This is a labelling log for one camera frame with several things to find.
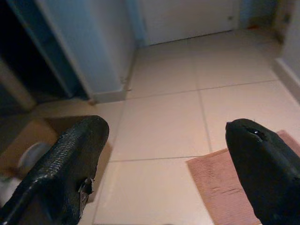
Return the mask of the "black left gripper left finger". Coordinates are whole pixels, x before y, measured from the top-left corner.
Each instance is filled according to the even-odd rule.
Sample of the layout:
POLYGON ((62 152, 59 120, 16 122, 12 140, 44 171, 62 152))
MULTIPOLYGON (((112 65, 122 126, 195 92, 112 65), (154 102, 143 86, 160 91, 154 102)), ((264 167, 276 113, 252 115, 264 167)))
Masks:
POLYGON ((66 130, 1 208, 1 224, 78 224, 108 136, 108 123, 96 115, 66 130))

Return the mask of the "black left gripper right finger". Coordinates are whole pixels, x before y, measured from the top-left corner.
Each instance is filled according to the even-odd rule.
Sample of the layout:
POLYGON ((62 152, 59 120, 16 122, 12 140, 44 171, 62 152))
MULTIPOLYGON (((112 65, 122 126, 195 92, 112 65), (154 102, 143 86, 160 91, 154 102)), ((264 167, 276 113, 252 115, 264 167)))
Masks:
POLYGON ((226 144, 263 225, 300 223, 300 158, 279 135, 249 119, 228 122, 226 144))

